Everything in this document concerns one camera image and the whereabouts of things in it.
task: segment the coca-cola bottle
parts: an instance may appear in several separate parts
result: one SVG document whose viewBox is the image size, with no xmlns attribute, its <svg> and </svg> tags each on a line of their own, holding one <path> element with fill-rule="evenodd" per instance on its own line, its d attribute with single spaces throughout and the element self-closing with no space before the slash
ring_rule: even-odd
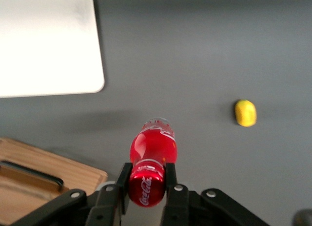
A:
<svg viewBox="0 0 312 226">
<path fill-rule="evenodd" d="M 164 166 L 175 163 L 176 157 L 175 134 L 169 122 L 164 118 L 146 122 L 130 148 L 130 199 L 144 207 L 158 204 L 165 193 Z"/>
</svg>

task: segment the black handle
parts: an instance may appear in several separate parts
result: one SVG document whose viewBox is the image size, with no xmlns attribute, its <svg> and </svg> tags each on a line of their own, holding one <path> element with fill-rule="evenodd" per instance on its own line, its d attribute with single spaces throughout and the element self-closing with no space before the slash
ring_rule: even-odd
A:
<svg viewBox="0 0 312 226">
<path fill-rule="evenodd" d="M 51 175 L 43 173 L 41 171 L 37 171 L 37 170 L 31 169 L 31 168 L 28 168 L 28 167 L 25 167 L 25 166 L 22 166 L 22 165 L 13 163 L 13 162 L 9 162 L 6 160 L 0 161 L 0 168 L 1 168 L 1 166 L 13 168 L 15 170 L 22 171 L 22 172 L 25 172 L 27 174 L 31 174 L 31 175 L 34 175 L 34 176 L 55 182 L 59 186 L 59 188 L 58 188 L 59 191 L 61 191 L 62 188 L 64 187 L 64 181 L 61 178 L 51 176 Z"/>
</svg>

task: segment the gray floor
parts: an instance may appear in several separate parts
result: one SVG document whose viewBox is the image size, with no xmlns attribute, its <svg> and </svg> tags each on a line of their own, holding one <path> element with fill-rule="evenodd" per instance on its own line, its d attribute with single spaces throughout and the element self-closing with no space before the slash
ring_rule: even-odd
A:
<svg viewBox="0 0 312 226">
<path fill-rule="evenodd" d="M 312 208 L 312 0 L 96 0 L 105 88 L 0 99 L 0 136 L 107 171 L 162 116 L 178 180 L 220 188 L 273 226 Z M 249 99 L 243 128 L 233 103 Z M 159 225 L 164 202 L 130 204 L 122 225 Z"/>
</svg>

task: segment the coca-cola logo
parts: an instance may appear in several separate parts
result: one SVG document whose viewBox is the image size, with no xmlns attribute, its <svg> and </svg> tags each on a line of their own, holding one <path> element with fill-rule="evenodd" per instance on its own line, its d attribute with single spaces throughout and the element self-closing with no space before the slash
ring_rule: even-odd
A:
<svg viewBox="0 0 312 226">
<path fill-rule="evenodd" d="M 141 188 L 142 188 L 142 197 L 140 197 L 140 203 L 142 205 L 148 205 L 148 199 L 150 198 L 150 192 L 151 192 L 151 186 L 152 186 L 152 178 L 146 179 L 144 176 L 142 178 Z"/>
</svg>

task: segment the bottle label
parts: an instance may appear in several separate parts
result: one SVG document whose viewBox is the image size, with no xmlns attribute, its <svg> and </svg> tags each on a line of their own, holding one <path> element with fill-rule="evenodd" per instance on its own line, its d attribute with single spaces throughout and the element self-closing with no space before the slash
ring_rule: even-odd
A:
<svg viewBox="0 0 312 226">
<path fill-rule="evenodd" d="M 151 127 L 147 127 L 146 129 L 142 130 L 142 132 L 145 132 L 147 130 L 160 130 L 160 133 L 166 137 L 169 137 L 170 139 L 172 139 L 173 141 L 175 141 L 175 138 L 171 135 L 170 132 L 166 131 L 165 129 L 163 129 L 162 127 L 159 127 L 159 126 L 151 126 Z"/>
<path fill-rule="evenodd" d="M 142 205 L 148 205 L 148 199 L 150 198 L 152 186 L 152 178 L 146 179 L 144 176 L 142 178 L 141 188 L 142 188 L 142 197 L 139 199 Z"/>
</svg>

